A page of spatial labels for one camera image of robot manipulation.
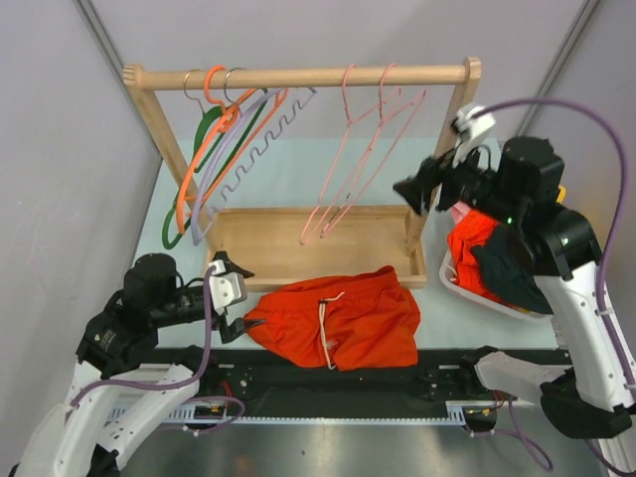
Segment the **orange shorts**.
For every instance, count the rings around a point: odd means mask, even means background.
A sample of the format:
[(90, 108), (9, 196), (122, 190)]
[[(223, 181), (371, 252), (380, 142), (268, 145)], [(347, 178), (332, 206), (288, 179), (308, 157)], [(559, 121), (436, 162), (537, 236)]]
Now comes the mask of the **orange shorts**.
[(263, 295), (244, 320), (255, 343), (301, 368), (344, 372), (418, 362), (420, 310), (389, 265), (285, 285)]

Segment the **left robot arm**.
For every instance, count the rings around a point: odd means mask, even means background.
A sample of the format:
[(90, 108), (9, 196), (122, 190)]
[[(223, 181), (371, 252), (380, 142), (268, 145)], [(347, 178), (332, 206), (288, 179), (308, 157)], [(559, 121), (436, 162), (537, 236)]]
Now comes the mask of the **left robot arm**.
[[(245, 333), (243, 320), (228, 322), (227, 311), (246, 300), (245, 282), (253, 276), (225, 251), (190, 282), (169, 254), (139, 257), (86, 324), (67, 397), (39, 424), (11, 475), (119, 475), (178, 405), (218, 389), (223, 373), (212, 356), (212, 335), (228, 343)], [(204, 323), (203, 346), (177, 351), (159, 381), (138, 380), (159, 330), (196, 321)]]

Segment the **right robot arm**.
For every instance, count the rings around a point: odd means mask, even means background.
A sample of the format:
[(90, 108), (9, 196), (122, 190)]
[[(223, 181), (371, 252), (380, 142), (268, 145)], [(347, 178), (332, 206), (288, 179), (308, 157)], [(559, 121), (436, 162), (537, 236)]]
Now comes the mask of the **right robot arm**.
[(567, 368), (546, 367), (485, 346), (462, 360), (458, 386), (469, 398), (490, 390), (538, 405), (561, 434), (610, 439), (628, 430), (635, 413), (631, 364), (600, 275), (601, 249), (590, 222), (557, 200), (564, 170), (550, 142), (531, 136), (509, 139), (497, 169), (479, 167), (477, 151), (466, 159), (451, 149), (424, 159), (393, 185), (418, 215), (457, 202), (501, 224), (509, 252), (534, 279), (552, 310), (552, 323), (569, 354)]

